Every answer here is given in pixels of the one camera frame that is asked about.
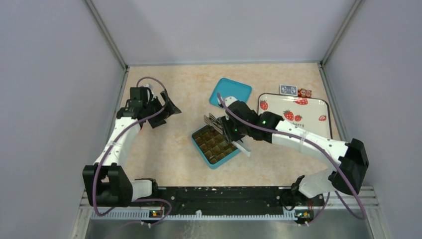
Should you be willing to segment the metal tongs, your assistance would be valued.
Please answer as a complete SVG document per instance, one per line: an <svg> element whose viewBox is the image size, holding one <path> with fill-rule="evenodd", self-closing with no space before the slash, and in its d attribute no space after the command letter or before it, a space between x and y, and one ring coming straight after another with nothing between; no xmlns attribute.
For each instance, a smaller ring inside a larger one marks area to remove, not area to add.
<svg viewBox="0 0 422 239"><path fill-rule="evenodd" d="M243 142L244 135L241 135L237 131L234 123L228 116L215 117L213 114L209 113L208 115L204 115L204 122L213 127L227 142L233 144L247 157L251 156L251 149Z"/></svg>

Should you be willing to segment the teal chocolate box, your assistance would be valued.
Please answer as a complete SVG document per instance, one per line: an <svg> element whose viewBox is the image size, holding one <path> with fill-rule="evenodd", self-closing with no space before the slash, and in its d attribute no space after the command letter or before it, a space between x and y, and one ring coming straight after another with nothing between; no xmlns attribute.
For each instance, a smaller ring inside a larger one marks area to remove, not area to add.
<svg viewBox="0 0 422 239"><path fill-rule="evenodd" d="M217 169L240 153L222 134L205 125L192 133L193 145L210 169Z"/></svg>

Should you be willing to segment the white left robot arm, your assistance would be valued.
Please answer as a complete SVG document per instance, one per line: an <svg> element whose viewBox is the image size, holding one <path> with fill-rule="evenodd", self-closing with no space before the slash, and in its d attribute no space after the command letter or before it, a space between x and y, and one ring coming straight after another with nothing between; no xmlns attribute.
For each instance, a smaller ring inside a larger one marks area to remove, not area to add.
<svg viewBox="0 0 422 239"><path fill-rule="evenodd" d="M159 201L159 192L151 179L131 181L124 171L130 148L145 121L161 113L162 105L151 85L130 88L130 98L116 114L111 137L92 165L86 165L82 176L91 206L128 207L141 198L148 206Z"/></svg>

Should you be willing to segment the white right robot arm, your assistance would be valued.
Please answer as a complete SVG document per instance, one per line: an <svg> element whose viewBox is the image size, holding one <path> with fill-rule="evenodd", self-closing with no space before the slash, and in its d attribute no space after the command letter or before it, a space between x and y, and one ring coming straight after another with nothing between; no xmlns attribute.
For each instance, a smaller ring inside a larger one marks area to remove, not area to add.
<svg viewBox="0 0 422 239"><path fill-rule="evenodd" d="M242 143L246 136L295 149L327 166L318 173L299 177L292 185L292 199L296 204L305 205L313 197L328 192L358 198L369 167L362 141L346 142L324 137L294 124L284 115L271 111L257 113L233 96L224 98L220 93L216 96L225 115L218 118L208 116L207 124L247 156L251 151Z"/></svg>

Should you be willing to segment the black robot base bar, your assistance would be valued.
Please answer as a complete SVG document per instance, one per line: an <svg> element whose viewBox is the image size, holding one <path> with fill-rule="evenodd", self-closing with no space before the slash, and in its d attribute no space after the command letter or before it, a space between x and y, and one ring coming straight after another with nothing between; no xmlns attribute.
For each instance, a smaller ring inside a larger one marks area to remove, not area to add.
<svg viewBox="0 0 422 239"><path fill-rule="evenodd" d="M307 198L292 194L290 187L158 187L143 202L132 202L133 207L158 207L170 210L170 216L265 216L295 217L294 210L323 206L323 195Z"/></svg>

